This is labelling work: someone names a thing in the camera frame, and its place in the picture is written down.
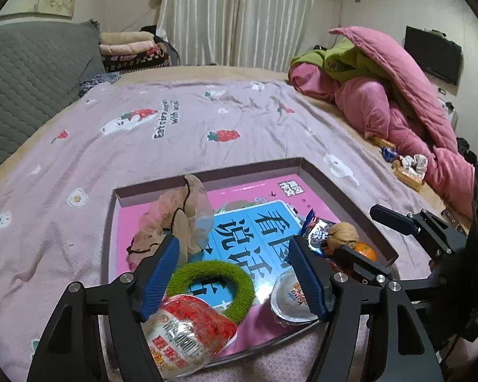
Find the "orange tangerine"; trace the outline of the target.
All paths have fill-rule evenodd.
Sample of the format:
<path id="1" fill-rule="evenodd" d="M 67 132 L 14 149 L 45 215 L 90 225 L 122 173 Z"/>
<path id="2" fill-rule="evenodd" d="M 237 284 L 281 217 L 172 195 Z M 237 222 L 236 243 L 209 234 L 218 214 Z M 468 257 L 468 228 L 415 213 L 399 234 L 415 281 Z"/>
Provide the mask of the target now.
<path id="1" fill-rule="evenodd" d="M 369 245 L 367 245 L 366 243 L 358 242 L 355 245 L 354 250 L 357 253 L 360 253 L 362 256 L 366 257 L 367 259 L 370 259 L 372 261 L 377 261 L 377 254 L 375 250 Z"/>

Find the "red white surprise egg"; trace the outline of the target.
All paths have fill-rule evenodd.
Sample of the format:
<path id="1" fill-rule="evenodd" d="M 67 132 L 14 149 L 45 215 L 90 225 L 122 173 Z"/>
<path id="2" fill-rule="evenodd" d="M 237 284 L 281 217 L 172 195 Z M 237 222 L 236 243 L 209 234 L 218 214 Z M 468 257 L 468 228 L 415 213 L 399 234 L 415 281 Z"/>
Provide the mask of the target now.
<path id="1" fill-rule="evenodd" d="M 284 327 L 305 325 L 318 320 L 318 317 L 311 313 L 301 284 L 288 262 L 286 269 L 274 282 L 270 308 L 275 319 Z"/>

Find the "brown walnut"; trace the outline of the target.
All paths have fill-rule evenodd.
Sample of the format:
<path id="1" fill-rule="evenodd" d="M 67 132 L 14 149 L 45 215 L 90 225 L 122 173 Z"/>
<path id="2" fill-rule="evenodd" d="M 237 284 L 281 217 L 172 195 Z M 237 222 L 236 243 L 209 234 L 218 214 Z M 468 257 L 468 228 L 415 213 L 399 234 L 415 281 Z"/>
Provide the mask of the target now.
<path id="1" fill-rule="evenodd" d="M 328 250 L 332 253 L 340 247 L 354 249 L 359 242 L 357 229 L 350 223 L 341 222 L 333 224 L 326 239 Z"/>

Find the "blue Oreo cookie packet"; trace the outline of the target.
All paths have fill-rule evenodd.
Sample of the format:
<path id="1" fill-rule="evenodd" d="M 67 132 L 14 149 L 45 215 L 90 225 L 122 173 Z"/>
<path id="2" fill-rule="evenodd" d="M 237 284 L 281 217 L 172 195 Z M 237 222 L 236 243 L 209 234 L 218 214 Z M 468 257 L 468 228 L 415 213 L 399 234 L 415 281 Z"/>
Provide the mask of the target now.
<path id="1" fill-rule="evenodd" d="M 302 225 L 301 236 L 307 241 L 308 247 L 317 255 L 324 256 L 330 228 L 335 223 L 316 215 L 311 209 Z"/>

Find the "blue white surprise egg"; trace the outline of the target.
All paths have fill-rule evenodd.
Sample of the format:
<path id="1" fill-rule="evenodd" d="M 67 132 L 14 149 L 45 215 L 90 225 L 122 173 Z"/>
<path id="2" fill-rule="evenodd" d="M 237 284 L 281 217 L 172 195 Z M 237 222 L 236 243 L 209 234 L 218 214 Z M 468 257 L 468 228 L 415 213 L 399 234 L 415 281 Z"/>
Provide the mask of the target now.
<path id="1" fill-rule="evenodd" d="M 174 381 L 209 364 L 235 339 L 237 325 L 199 298 L 176 295 L 142 329 L 161 377 Z"/>

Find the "beige mesh drawstring bag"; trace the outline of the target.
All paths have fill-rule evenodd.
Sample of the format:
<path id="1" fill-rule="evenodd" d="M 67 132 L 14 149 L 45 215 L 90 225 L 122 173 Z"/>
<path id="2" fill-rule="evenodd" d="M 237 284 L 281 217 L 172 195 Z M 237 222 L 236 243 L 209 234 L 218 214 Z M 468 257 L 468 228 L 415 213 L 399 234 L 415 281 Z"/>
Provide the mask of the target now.
<path id="1" fill-rule="evenodd" d="M 214 223 L 214 209 L 201 180 L 184 176 L 184 185 L 167 191 L 149 204 L 138 221 L 138 231 L 127 247 L 127 265 L 135 270 L 140 262 L 157 252 L 166 236 L 178 239 L 177 265 L 202 252 L 209 243 Z"/>

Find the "wrapped biscuit packet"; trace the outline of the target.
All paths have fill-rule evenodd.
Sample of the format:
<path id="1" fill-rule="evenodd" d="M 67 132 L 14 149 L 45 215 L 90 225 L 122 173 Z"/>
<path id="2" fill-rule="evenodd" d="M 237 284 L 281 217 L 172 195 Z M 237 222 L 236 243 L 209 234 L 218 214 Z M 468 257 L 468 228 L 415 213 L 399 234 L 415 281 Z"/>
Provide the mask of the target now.
<path id="1" fill-rule="evenodd" d="M 377 136 L 373 136 L 370 138 L 370 141 L 374 143 L 377 147 L 390 147 L 395 149 L 395 145 L 392 144 L 389 141 L 386 141 L 384 139 L 381 139 Z M 397 180 L 400 180 L 400 182 L 403 182 L 404 185 L 409 186 L 410 188 L 414 189 L 415 191 L 419 191 L 421 187 L 424 185 L 424 180 L 419 180 L 415 177 L 410 176 L 408 173 L 404 171 L 402 168 L 400 158 L 402 154 L 399 154 L 398 159 L 394 160 L 391 164 L 392 172 L 394 176 L 397 178 Z"/>

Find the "white floral scrunchie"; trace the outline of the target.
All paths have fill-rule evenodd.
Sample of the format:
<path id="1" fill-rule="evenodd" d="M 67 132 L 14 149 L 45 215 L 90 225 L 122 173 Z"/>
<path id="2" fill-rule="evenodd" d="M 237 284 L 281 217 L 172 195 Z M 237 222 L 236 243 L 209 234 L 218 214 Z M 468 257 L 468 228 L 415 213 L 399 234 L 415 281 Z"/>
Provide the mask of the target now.
<path id="1" fill-rule="evenodd" d="M 423 154 L 405 155 L 400 158 L 402 168 L 410 176 L 424 180 L 427 169 L 427 158 Z"/>

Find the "small blue snack wrapper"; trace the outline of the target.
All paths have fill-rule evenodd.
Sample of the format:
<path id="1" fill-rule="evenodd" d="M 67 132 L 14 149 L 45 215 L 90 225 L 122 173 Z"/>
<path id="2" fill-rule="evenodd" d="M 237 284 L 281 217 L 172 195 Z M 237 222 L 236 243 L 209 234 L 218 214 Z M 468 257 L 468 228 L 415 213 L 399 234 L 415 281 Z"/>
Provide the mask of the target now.
<path id="1" fill-rule="evenodd" d="M 392 163 L 394 160 L 398 159 L 399 154 L 393 148 L 381 147 L 381 156 L 386 162 Z"/>

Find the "pink quilted duvet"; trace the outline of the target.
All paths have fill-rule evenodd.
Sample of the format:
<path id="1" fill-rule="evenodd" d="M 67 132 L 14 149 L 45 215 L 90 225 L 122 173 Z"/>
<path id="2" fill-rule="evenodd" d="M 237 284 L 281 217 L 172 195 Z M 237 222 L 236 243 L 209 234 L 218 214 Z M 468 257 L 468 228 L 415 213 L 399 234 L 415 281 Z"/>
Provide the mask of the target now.
<path id="1" fill-rule="evenodd" d="M 472 217 L 475 169 L 460 154 L 453 127 L 421 67 L 397 41 L 375 29 L 352 26 L 331 33 L 350 40 L 390 80 L 356 77 L 340 84 L 303 63 L 289 66 L 292 86 L 307 97 L 336 104 L 364 138 L 389 141 L 402 155 L 425 155 L 424 181 L 456 212 Z"/>

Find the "pink strawberry print bedsheet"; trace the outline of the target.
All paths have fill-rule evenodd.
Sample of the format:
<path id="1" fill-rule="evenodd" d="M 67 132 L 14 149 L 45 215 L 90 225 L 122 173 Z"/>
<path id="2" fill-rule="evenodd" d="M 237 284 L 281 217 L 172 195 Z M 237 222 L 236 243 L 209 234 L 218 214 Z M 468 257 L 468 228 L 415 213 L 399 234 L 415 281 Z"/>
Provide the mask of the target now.
<path id="1" fill-rule="evenodd" d="M 116 188 L 222 167 L 304 158 L 361 212 L 426 209 L 381 157 L 282 82 L 99 85 L 0 170 L 0 366 L 26 379 L 64 288 L 100 280 Z"/>

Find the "green blanket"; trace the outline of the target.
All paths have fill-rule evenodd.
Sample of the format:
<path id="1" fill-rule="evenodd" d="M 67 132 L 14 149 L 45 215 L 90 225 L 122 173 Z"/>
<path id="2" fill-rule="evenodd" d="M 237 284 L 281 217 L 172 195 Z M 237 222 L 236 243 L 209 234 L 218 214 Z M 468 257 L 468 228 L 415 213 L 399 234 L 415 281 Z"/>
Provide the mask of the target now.
<path id="1" fill-rule="evenodd" d="M 290 67 L 312 64 L 340 84 L 356 77 L 390 80 L 389 74 L 347 38 L 328 50 L 313 49 L 293 57 Z"/>

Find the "stack of folded blankets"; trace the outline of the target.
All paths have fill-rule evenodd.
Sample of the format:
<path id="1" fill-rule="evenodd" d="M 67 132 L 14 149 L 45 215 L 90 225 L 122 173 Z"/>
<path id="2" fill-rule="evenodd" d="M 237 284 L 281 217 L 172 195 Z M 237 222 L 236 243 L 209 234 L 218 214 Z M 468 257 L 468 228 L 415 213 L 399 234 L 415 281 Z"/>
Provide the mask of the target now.
<path id="1" fill-rule="evenodd" d="M 108 73 L 171 67 L 170 45 L 148 31 L 101 33 L 99 50 Z"/>

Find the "grey quilted headboard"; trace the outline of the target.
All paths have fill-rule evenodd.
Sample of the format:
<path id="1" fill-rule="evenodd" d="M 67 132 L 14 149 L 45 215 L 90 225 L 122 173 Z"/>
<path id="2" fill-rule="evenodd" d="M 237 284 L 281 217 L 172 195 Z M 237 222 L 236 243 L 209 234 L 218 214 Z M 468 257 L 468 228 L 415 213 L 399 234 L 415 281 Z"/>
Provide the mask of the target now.
<path id="1" fill-rule="evenodd" d="M 0 165 L 103 73 L 99 40 L 93 20 L 0 25 Z"/>

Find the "white striped curtain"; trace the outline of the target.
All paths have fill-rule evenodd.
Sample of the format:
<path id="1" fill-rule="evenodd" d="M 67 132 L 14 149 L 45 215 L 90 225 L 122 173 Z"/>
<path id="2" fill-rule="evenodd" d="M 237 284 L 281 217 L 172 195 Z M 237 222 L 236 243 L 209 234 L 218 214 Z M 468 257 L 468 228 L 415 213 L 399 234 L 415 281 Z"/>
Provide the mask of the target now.
<path id="1" fill-rule="evenodd" d="M 282 73 L 314 0 L 162 0 L 159 24 L 183 66 L 217 64 Z"/>

